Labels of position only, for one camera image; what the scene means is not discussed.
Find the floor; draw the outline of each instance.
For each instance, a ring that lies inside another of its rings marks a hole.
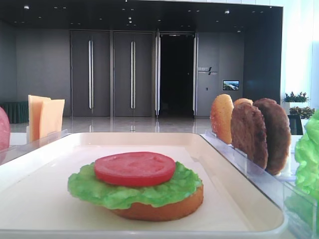
[[[26,132],[28,123],[11,124],[11,132]],[[192,118],[63,118],[62,130],[78,132],[190,132],[205,133],[210,129],[209,119]]]

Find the dark ceiling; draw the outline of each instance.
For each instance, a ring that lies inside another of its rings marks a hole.
[[[245,31],[282,16],[281,7],[145,0],[0,0],[17,27],[151,31]]]

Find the cheese slice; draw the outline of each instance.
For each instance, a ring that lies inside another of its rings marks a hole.
[[[42,110],[42,102],[50,101],[51,98],[40,96],[28,96],[29,100],[29,141],[40,139],[39,123]]]
[[[50,133],[60,132],[62,129],[62,116],[65,100],[51,100],[42,102],[40,116],[40,138]]]

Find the screen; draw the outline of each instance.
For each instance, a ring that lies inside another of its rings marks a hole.
[[[224,91],[237,91],[239,90],[239,81],[223,81]]]

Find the red tomato slice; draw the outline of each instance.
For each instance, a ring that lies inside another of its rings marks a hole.
[[[98,179],[127,187],[155,186],[170,180],[175,162],[152,152],[130,152],[99,158],[94,164]]]
[[[10,123],[5,111],[0,107],[0,151],[9,148],[10,145]],[[0,154],[0,164],[5,154]]]

